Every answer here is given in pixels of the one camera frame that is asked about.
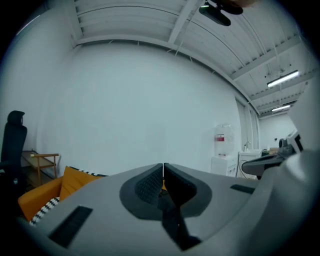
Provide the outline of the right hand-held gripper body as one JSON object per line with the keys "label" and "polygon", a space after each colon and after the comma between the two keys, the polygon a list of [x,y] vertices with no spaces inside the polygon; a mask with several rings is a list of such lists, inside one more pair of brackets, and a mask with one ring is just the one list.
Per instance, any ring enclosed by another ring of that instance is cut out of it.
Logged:
{"label": "right hand-held gripper body", "polygon": [[298,130],[295,129],[286,138],[279,140],[276,153],[247,161],[242,165],[241,169],[245,174],[253,175],[260,179],[265,170],[280,166],[289,157],[301,153],[303,150],[301,136]]}

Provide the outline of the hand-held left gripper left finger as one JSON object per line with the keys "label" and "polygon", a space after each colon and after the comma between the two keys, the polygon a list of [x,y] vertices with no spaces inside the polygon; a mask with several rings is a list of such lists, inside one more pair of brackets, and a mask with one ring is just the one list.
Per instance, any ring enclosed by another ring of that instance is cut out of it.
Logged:
{"label": "hand-held left gripper left finger", "polygon": [[136,218],[160,221],[162,210],[158,208],[158,201],[162,187],[163,165],[158,163],[128,179],[120,188],[119,198]]}

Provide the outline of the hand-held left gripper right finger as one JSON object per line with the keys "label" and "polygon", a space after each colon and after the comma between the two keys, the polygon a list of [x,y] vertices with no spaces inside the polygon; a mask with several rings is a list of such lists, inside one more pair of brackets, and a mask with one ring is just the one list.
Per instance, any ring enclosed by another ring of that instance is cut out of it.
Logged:
{"label": "hand-held left gripper right finger", "polygon": [[197,217],[212,200],[211,188],[169,163],[164,164],[164,186],[183,217]]}

